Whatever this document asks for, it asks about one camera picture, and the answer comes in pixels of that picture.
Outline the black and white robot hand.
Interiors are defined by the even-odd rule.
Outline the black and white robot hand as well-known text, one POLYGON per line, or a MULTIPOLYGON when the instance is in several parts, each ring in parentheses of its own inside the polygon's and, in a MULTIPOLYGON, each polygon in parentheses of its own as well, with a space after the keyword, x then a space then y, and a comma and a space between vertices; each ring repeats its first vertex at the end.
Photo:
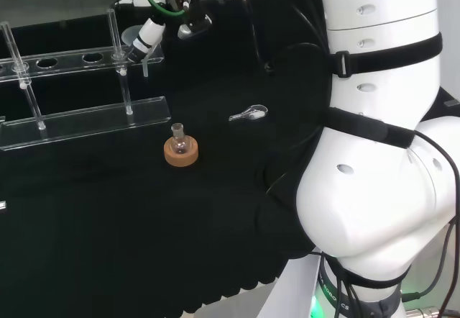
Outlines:
POLYGON ((150 12, 130 45, 127 57, 134 63, 143 61, 163 39, 168 27, 187 40, 210 30, 213 20, 203 0, 117 0, 115 6, 150 12))

